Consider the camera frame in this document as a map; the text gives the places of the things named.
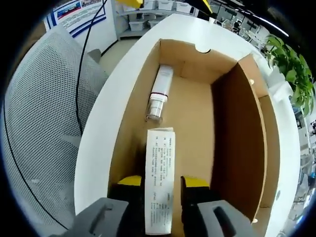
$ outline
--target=red stripe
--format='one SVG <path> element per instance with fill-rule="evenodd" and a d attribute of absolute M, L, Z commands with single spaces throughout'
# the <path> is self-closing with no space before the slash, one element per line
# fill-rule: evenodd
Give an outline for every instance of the red stripe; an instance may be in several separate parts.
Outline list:
<path fill-rule="evenodd" d="M 156 94 L 156 95 L 164 95 L 168 98 L 168 96 L 166 94 L 160 93 L 160 92 L 152 92 L 151 94 Z"/>

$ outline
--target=potted plant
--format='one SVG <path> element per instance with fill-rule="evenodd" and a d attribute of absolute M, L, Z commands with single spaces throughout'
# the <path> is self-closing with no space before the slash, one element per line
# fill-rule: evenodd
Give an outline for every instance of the potted plant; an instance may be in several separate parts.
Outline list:
<path fill-rule="evenodd" d="M 279 68 L 294 91 L 291 102 L 295 107 L 302 108 L 304 116 L 308 115 L 314 108 L 315 90 L 312 73 L 304 57 L 276 36 L 268 37 L 267 45 L 272 46 L 267 53 L 269 66 Z"/>

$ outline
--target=black cable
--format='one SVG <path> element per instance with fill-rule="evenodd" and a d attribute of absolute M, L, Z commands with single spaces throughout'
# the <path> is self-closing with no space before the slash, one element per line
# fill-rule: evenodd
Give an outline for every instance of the black cable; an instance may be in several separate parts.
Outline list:
<path fill-rule="evenodd" d="M 77 85 L 76 85 L 76 117 L 77 117 L 77 122 L 79 125 L 79 130 L 80 130 L 80 135 L 82 136 L 83 134 L 83 129 L 82 129 L 82 123 L 81 120 L 79 118 L 79 105 L 78 105 L 78 91 L 79 91 L 79 80 L 80 80 L 80 74 L 81 74 L 81 67 L 82 67 L 82 61 L 83 61 L 83 56 L 84 56 L 84 51 L 85 51 L 85 47 L 87 45 L 88 39 L 89 39 L 89 35 L 90 35 L 90 31 L 93 25 L 93 21 L 94 19 L 97 17 L 97 15 L 99 14 L 99 12 L 101 11 L 101 9 L 104 7 L 105 3 L 107 2 L 107 0 L 105 0 L 102 4 L 102 6 L 99 8 L 99 10 L 97 11 L 97 13 L 94 15 L 94 17 L 91 20 L 91 24 L 89 26 L 88 29 L 88 33 L 87 36 L 85 37 L 85 41 L 84 41 L 84 45 L 83 45 L 83 49 L 82 49 L 82 54 L 81 54 L 81 58 L 80 58 L 80 62 L 79 62 L 79 72 L 78 72 L 78 77 L 77 77 Z"/>
<path fill-rule="evenodd" d="M 21 178 L 23 180 L 23 182 L 25 183 L 25 185 L 28 187 L 29 191 L 31 192 L 31 194 L 33 195 L 33 197 L 35 198 L 36 202 L 41 206 L 41 208 L 43 208 L 43 210 L 54 220 L 56 221 L 59 225 L 61 225 L 62 227 L 64 227 L 66 230 L 68 230 L 67 227 L 65 227 L 63 224 L 61 224 L 58 220 L 56 220 L 46 209 L 45 207 L 41 204 L 41 202 L 36 198 L 35 194 L 33 193 L 31 187 L 28 185 L 28 183 L 26 182 L 23 174 L 22 174 L 22 171 L 20 170 L 20 167 L 15 159 L 15 156 L 13 154 L 13 150 L 12 150 L 12 146 L 11 146 L 11 143 L 10 143 L 10 139 L 9 139 L 9 134 L 8 134 L 8 129 L 7 129 L 7 126 L 6 126 L 6 117 L 5 117 L 5 96 L 3 97 L 3 121 L 4 121 L 4 129 L 5 129 L 5 134 L 6 134 L 6 139 L 8 141 L 8 145 L 9 145 L 9 149 L 10 149 L 10 153 L 12 155 L 12 158 L 13 158 L 13 161 L 15 163 L 15 166 L 16 168 L 18 169 L 20 175 L 21 175 Z"/>

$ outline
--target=shelf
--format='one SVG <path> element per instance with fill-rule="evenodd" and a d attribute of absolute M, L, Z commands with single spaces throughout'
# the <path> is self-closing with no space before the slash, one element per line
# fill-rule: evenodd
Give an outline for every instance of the shelf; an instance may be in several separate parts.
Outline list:
<path fill-rule="evenodd" d="M 137 14 L 137 13 L 153 13 L 153 14 L 173 14 L 173 13 L 179 13 L 179 14 L 183 14 L 183 15 L 191 15 L 189 13 L 184 13 L 184 12 L 180 12 L 180 11 L 167 11 L 167 10 L 159 10 L 159 9 L 152 9 L 152 10 L 137 10 L 137 11 L 125 11 L 125 12 L 121 12 L 118 15 L 119 16 L 126 16 L 126 15 L 131 15 L 131 14 Z"/>
<path fill-rule="evenodd" d="M 143 36 L 147 31 L 149 31 L 150 28 L 145 28 L 142 31 L 131 31 L 130 29 L 124 31 L 120 34 L 120 38 L 122 37 L 141 37 Z"/>

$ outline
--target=wall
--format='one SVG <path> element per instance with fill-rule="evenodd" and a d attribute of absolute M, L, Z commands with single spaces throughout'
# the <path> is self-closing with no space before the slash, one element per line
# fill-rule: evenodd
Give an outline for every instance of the wall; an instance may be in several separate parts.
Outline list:
<path fill-rule="evenodd" d="M 112 11 L 112 2 L 108 0 L 105 4 L 105 13 L 106 19 L 98 22 L 93 25 L 89 35 L 88 43 L 86 46 L 86 51 L 91 51 L 93 49 L 100 49 L 101 52 L 106 50 L 112 43 L 117 40 L 114 20 L 113 20 L 113 11 Z M 44 19 L 44 24 L 46 30 L 49 30 L 47 19 Z M 75 39 L 83 46 L 88 29 L 75 36 Z"/>

